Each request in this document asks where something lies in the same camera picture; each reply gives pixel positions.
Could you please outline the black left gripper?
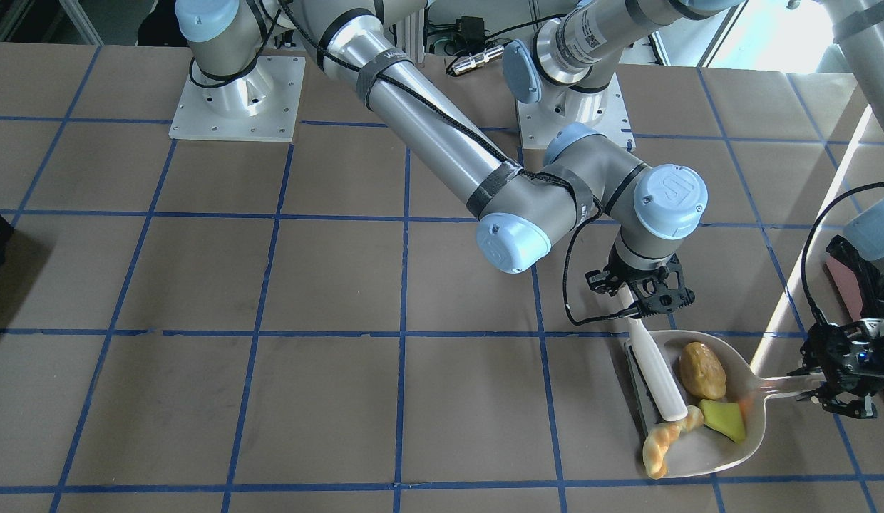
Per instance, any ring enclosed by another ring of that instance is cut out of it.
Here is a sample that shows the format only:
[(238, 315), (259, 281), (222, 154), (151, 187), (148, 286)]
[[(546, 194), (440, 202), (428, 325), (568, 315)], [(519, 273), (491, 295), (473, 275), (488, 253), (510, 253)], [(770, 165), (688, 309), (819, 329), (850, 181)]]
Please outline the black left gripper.
[[(873, 394), (884, 390), (884, 319), (863, 318), (844, 326), (817, 323), (801, 348), (803, 362), (787, 376), (823, 378), (816, 397), (824, 411), (853, 419), (878, 418)], [(843, 402), (850, 393), (859, 399)]]

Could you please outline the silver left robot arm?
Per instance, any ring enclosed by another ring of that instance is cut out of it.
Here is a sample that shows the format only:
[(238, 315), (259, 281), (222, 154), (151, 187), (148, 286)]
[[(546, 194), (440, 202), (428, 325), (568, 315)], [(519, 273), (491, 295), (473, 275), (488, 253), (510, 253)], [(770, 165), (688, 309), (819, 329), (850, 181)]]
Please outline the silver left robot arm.
[[(884, 1), (824, 1), (832, 43), (840, 49), (884, 130)], [(605, 114), (606, 94), (618, 90), (615, 71), (635, 40), (670, 36), (670, 61), (712, 61), (744, 1), (580, 1), (564, 16), (537, 20), (533, 37), (503, 49), (502, 69), (515, 100), (531, 120), (546, 124), (553, 150), (592, 135)], [(826, 382), (813, 391), (826, 411), (875, 418), (872, 397), (884, 390), (884, 335), (847, 346), (848, 329), (829, 324), (814, 300), (814, 325), (805, 343), (804, 370), (819, 368)]]

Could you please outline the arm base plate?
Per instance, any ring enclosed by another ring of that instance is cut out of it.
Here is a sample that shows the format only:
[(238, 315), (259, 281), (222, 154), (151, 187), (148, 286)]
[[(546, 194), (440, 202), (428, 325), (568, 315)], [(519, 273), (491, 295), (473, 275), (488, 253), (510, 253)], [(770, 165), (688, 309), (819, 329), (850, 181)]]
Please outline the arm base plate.
[(177, 140), (290, 143), (294, 138), (306, 61), (260, 56), (249, 75), (219, 88), (193, 66), (200, 82), (185, 82), (169, 136)]
[(605, 90), (591, 94), (543, 81), (538, 102), (517, 100), (515, 107), (521, 148), (525, 150), (545, 150), (572, 123), (599, 131), (628, 152), (637, 148), (618, 75), (612, 76)]

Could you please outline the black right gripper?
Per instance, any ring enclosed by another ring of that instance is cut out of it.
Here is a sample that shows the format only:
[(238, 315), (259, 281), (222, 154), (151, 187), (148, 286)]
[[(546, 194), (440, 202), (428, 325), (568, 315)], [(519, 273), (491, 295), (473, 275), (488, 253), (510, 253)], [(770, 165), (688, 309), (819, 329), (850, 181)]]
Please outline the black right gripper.
[(589, 289), (598, 294), (616, 296), (622, 290), (633, 295), (629, 305), (609, 318), (644, 318), (670, 314), (695, 302), (695, 292), (684, 285), (679, 257), (671, 254), (657, 269), (641, 270), (627, 265), (612, 250), (606, 267), (585, 274)]

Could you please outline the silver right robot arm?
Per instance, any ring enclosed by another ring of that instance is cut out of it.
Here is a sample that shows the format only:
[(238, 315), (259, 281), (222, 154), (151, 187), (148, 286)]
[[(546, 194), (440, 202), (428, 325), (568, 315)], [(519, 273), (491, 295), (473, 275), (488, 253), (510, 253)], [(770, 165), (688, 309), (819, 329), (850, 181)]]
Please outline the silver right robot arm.
[(650, 166), (577, 114), (608, 91), (628, 43), (679, 19), (705, 19), (721, 1), (589, 1), (550, 19), (529, 42), (516, 40), (502, 62), (524, 104), (558, 108), (560, 120), (539, 172), (498, 149), (390, 42), (386, 27), (426, 1), (178, 1), (175, 20), (193, 52), (201, 88), (249, 77), (260, 51), (295, 31), (318, 68), (348, 83), (478, 219), (485, 258), (506, 273), (534, 265), (566, 234), (601, 215), (620, 230), (589, 289), (634, 302), (619, 318), (667, 314), (695, 300), (677, 248), (707, 206), (703, 179), (682, 165)]

